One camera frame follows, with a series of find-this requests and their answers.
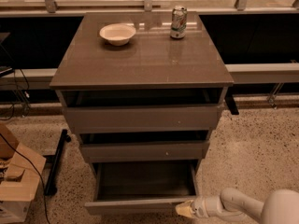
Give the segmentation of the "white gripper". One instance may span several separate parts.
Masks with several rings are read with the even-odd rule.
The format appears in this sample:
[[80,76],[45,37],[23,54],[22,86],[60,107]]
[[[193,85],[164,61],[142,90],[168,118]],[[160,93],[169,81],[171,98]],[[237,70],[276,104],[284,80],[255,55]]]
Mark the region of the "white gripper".
[[217,217],[222,210],[219,196],[197,197],[196,199],[177,204],[175,210],[178,215],[194,218]]

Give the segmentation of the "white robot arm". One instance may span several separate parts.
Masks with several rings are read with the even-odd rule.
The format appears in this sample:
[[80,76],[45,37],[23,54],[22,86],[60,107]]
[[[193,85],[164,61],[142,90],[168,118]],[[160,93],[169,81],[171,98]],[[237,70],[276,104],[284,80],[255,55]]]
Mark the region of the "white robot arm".
[[272,192],[264,202],[227,188],[220,195],[196,197],[176,206],[188,218],[218,217],[237,222],[250,217],[258,224],[299,224],[299,193],[289,189]]

